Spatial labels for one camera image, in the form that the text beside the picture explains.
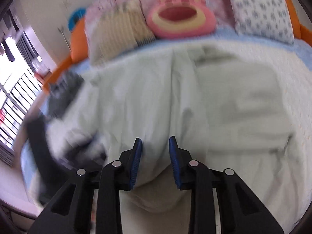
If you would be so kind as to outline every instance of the white patterned pillow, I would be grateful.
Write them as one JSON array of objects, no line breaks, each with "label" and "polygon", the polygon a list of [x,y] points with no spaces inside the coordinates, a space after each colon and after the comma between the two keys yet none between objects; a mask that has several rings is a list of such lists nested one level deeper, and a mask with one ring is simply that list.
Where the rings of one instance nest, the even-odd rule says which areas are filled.
[{"label": "white patterned pillow", "polygon": [[259,35],[294,44],[285,0],[231,0],[238,34]]}]

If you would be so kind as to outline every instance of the white wall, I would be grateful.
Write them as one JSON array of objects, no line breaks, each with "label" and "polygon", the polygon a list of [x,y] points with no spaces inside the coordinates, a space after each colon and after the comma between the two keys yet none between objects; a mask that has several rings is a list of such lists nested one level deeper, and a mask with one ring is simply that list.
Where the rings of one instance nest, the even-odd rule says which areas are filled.
[{"label": "white wall", "polygon": [[70,39],[67,28],[68,18],[79,7],[87,7],[93,0],[17,0],[26,15],[21,16],[21,23],[30,25],[38,40],[56,64],[60,63],[69,54],[68,46],[58,31],[64,27],[66,38]]}]

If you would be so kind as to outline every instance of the bed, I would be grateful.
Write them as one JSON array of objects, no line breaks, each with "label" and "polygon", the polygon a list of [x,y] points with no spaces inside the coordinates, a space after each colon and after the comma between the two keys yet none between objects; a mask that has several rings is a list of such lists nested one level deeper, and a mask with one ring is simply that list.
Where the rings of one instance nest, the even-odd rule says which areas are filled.
[{"label": "bed", "polygon": [[[280,213],[278,213],[274,211],[272,207],[272,205],[274,205],[273,201],[278,201],[278,199],[270,197],[265,198],[265,192],[261,192],[261,188],[257,187],[257,184],[253,182],[257,178],[265,179],[265,176],[257,177],[257,174],[255,170],[252,169],[252,167],[249,167],[250,176],[246,175],[246,170],[244,172],[240,172],[241,166],[247,166],[247,164],[245,164],[246,162],[250,162],[253,163],[253,165],[259,166],[261,170],[265,169],[266,167],[268,168],[266,163],[270,161],[269,159],[272,160],[272,153],[270,155],[263,156],[241,156],[241,158],[232,156],[229,157],[226,161],[224,160],[224,155],[215,152],[210,152],[209,157],[214,159],[214,162],[211,163],[211,168],[221,170],[228,168],[230,165],[234,170],[238,170],[237,172],[240,174],[240,176],[247,182],[249,186],[251,186],[252,189],[256,190],[256,194],[264,201],[266,206],[268,206],[270,210],[274,211],[274,216],[278,219],[285,233],[289,233],[296,225],[297,227],[293,230],[294,233],[296,233],[298,228],[301,228],[302,230],[302,232],[298,233],[305,233],[304,231],[306,230],[305,228],[307,225],[305,225],[304,219],[305,217],[308,217],[308,211],[304,217],[302,216],[312,201],[312,170],[310,167],[312,166],[312,155],[310,152],[310,149],[312,148],[310,130],[311,117],[308,115],[311,111],[311,106],[309,105],[309,89],[312,87],[311,47],[303,40],[295,40],[294,45],[289,46],[287,44],[262,37],[244,35],[238,36],[233,29],[219,28],[214,34],[208,37],[204,36],[178,41],[158,40],[153,44],[146,45],[134,51],[130,51],[128,54],[123,54],[123,59],[127,56],[132,56],[134,52],[150,52],[153,50],[166,49],[167,47],[169,48],[174,45],[185,43],[204,43],[214,45],[218,49],[235,54],[244,60],[268,64],[277,73],[277,78],[283,89],[282,95],[284,102],[288,104],[296,103],[295,105],[286,104],[285,108],[291,117],[293,122],[292,125],[296,127],[296,139],[299,144],[298,147],[300,147],[300,154],[292,155],[290,157],[292,160],[288,162],[288,164],[291,166],[289,170],[293,170],[293,174],[295,173],[295,176],[302,174],[303,178],[300,181],[302,182],[300,185],[296,185],[296,182],[299,182],[296,178],[293,180],[290,179],[290,183],[282,182],[283,186],[285,186],[283,191],[287,190],[286,187],[289,185],[292,187],[290,190],[294,192],[292,195],[296,197],[294,210],[288,212],[287,217],[284,219],[283,214],[287,210],[288,205],[285,204],[285,208],[283,208],[281,207],[281,204],[287,201],[286,198],[287,196],[290,196],[291,193],[280,195],[281,201],[277,203],[280,204],[281,208]],[[89,68],[90,61],[87,59],[73,67],[72,70],[78,73],[84,73]],[[45,103],[41,107],[43,113],[46,113],[46,108],[47,107]],[[24,145],[22,150],[21,165],[26,186],[30,189],[30,193],[33,193],[33,182],[36,166],[33,162],[31,151],[27,143]],[[275,171],[277,171],[275,172],[275,178],[278,180],[279,172],[278,170]],[[185,212],[188,212],[189,209],[189,201],[187,196],[183,197],[183,199],[174,209],[169,210],[163,214],[157,214],[157,217],[155,214],[146,214],[145,211],[141,208],[135,207],[129,201],[127,196],[122,196],[121,201],[123,228],[125,230],[127,229],[126,232],[136,232],[135,228],[138,225],[141,225],[143,232],[144,230],[151,231],[151,226],[157,226],[157,229],[154,229],[155,233],[183,233],[187,230],[188,216],[185,214]],[[130,216],[127,215],[126,212],[128,210],[131,210],[133,214]]]}]

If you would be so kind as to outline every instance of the gray fabric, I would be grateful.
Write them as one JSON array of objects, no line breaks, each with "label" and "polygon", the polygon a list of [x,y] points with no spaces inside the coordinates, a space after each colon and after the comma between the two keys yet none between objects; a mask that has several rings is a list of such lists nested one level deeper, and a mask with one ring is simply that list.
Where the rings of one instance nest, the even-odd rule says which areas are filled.
[{"label": "gray fabric", "polygon": [[56,84],[51,84],[48,116],[51,118],[62,118],[83,82],[84,80],[80,75],[68,71]]}]

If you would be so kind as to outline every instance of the blue bed sheet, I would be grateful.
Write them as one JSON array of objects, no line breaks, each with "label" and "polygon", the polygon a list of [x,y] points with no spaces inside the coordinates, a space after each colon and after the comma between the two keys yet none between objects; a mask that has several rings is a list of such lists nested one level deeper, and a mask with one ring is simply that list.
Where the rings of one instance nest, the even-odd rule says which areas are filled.
[{"label": "blue bed sheet", "polygon": [[[171,44],[171,43],[179,43],[183,41],[203,40],[203,39],[236,40],[236,41],[242,41],[242,42],[259,43],[259,44],[263,44],[263,45],[267,45],[267,46],[271,46],[275,48],[282,48],[287,51],[295,52],[297,56],[305,63],[308,69],[312,71],[312,47],[310,47],[303,40],[296,39],[294,45],[289,45],[289,44],[285,44],[279,41],[274,41],[274,40],[263,38],[263,37],[248,36],[248,35],[238,36],[237,33],[233,29],[227,29],[227,28],[217,29],[214,34],[211,34],[209,36],[188,38],[188,39],[182,39],[182,40],[157,40],[156,42],[152,44],[137,48],[134,51],[148,50],[148,49],[152,49],[158,46],[164,46],[166,44]],[[71,70],[77,73],[81,73],[85,70],[88,70],[89,68],[90,68],[90,62],[89,62],[89,59],[86,59],[85,61],[81,62],[77,66],[72,67]],[[45,101],[44,104],[41,106],[41,111],[43,113],[47,113],[47,101]],[[22,167],[26,187],[29,188],[31,179],[37,167],[33,160],[33,156],[32,156],[28,142],[24,144],[24,147],[22,149],[21,167]]]}]

